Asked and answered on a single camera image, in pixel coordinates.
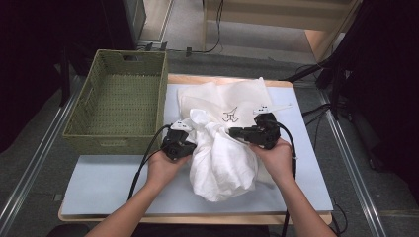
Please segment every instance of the floor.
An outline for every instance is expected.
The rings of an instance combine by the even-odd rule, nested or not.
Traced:
[[[154,45],[167,41],[170,49],[191,47],[200,50],[202,1],[173,0],[169,13],[161,40],[153,39]],[[286,79],[302,66],[315,63],[302,30],[221,22],[220,32],[220,45],[211,53],[194,53],[186,57],[185,52],[169,51],[170,73],[245,78],[263,76],[276,80]],[[207,47],[210,48],[217,38],[215,23],[208,28],[208,35]],[[140,40],[138,45],[149,42]],[[317,90],[314,81],[315,77],[310,75],[294,83],[302,112],[327,100],[327,91]],[[73,92],[82,82],[83,78],[74,75]],[[39,151],[40,144],[47,142],[43,139],[45,134],[51,134],[48,128],[56,120],[55,116],[64,115],[65,120],[65,112],[58,109],[59,99],[58,91],[28,123],[14,144],[0,154],[0,202],[4,209],[11,210],[13,214],[9,219],[14,220],[5,221],[7,218],[2,212],[0,236],[46,236],[54,226],[62,224],[57,213],[78,154],[62,139],[62,123],[57,126],[57,131],[52,132],[49,146]],[[419,234],[419,208],[406,185],[392,173],[371,169],[358,133],[345,117],[340,116],[336,121],[325,115],[308,125],[307,132],[330,197],[346,215],[348,227],[343,236]],[[355,171],[348,165],[351,161],[355,164]],[[28,168],[34,167],[37,171],[29,172]],[[361,180],[354,179],[357,174]],[[26,191],[19,189],[22,184],[30,188]],[[360,192],[360,186],[365,187],[365,193]],[[373,206],[365,206],[363,198],[370,199],[368,204]],[[371,222],[369,210],[377,212],[378,222]],[[333,214],[342,230],[345,216],[338,206]],[[96,223],[86,224],[93,227]],[[281,228],[271,226],[276,233],[281,233]],[[292,227],[289,236],[294,236]]]

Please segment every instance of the printed logo on bag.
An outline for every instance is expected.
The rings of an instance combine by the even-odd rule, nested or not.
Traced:
[[[237,110],[237,107],[234,108],[232,111],[230,112],[224,112],[223,114],[225,114],[225,118],[222,118],[222,120],[224,121],[232,121],[232,122],[237,122],[238,121],[238,117],[236,117],[235,111]]]

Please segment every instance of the basket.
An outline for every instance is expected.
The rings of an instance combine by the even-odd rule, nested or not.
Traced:
[[[165,52],[98,50],[63,138],[79,154],[143,154],[163,125],[167,79]]]

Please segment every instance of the white fabric bag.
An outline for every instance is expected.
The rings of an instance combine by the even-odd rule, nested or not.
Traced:
[[[272,104],[263,78],[181,88],[178,100],[197,144],[190,173],[195,194],[221,201],[254,190],[255,180],[274,183],[248,146],[228,135],[230,127],[255,125],[253,111]]]

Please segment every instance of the wooden desk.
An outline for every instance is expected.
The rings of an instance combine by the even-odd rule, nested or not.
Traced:
[[[169,84],[202,84],[205,82],[215,82],[216,84],[231,83],[238,80],[245,80],[240,78],[224,78],[224,77],[207,77],[207,76],[190,76],[190,75],[173,75],[169,74]],[[290,82],[281,81],[266,81],[269,87],[285,87],[292,88],[293,84]],[[63,205],[58,212],[58,217],[62,221],[101,221],[106,215],[63,215]],[[330,211],[319,212],[321,218],[330,224],[332,221]],[[146,214],[141,219],[141,222],[149,223],[191,223],[191,224],[283,224],[285,213],[243,213],[243,214],[225,214],[225,213],[211,213],[211,214]]]
[[[305,29],[317,62],[327,57],[346,32],[362,0],[224,0],[222,22]],[[203,48],[208,20],[215,21],[220,0],[205,0]]]

